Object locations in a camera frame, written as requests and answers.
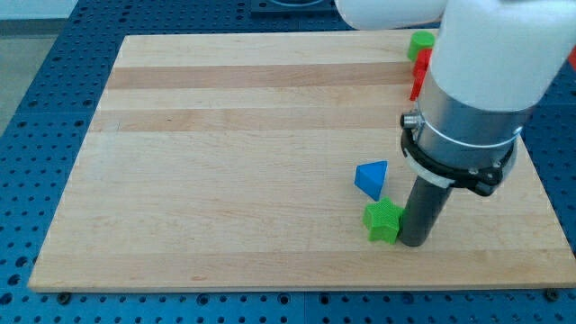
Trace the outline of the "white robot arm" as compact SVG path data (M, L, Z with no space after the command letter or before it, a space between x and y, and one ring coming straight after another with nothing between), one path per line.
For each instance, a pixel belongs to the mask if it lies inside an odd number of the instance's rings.
M449 194L492 194L517 140L575 44L572 1L336 0L358 30L439 22L423 85L400 118L401 150L417 179L400 241L424 243Z

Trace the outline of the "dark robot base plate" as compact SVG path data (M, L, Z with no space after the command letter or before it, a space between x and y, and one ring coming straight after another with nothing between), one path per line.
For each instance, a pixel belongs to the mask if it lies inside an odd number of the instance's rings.
M333 14L338 11L333 0L249 0L248 2L253 17Z

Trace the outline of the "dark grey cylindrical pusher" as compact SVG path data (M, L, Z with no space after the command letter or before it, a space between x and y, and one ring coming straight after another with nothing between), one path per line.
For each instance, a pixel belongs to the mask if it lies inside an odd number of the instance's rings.
M400 222L400 241L409 247L421 246L428 238L453 188L443 188L422 177L415 180Z

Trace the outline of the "silver cylindrical wrist flange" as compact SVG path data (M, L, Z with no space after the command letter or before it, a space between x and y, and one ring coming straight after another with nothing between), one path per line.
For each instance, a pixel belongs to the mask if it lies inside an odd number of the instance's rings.
M515 164L530 114L529 108L498 112L464 103L428 72L415 108L400 117L402 154L418 175L414 185L492 195Z

